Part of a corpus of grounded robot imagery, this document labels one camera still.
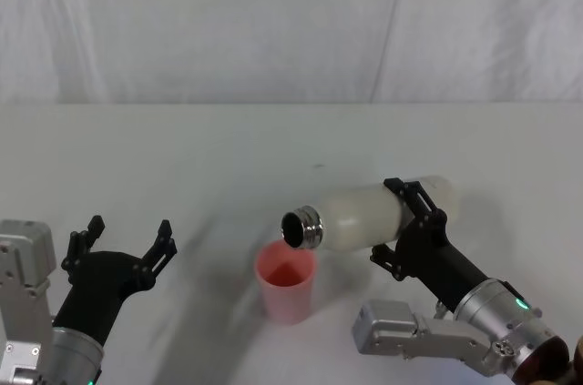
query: white curtain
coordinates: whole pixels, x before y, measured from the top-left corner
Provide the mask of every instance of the white curtain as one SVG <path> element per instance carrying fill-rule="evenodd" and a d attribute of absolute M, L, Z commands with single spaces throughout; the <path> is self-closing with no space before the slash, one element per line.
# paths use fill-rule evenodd
<path fill-rule="evenodd" d="M 583 98 L 583 0 L 0 0 L 0 102 Z"/>

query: plastic cup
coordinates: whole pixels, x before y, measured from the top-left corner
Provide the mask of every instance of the plastic cup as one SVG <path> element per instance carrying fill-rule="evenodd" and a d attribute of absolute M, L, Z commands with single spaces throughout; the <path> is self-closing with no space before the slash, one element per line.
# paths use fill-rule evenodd
<path fill-rule="evenodd" d="M 310 250 L 291 248 L 283 240 L 261 249 L 255 275 L 271 320 L 296 324 L 310 316 L 315 273 L 316 257 Z"/>

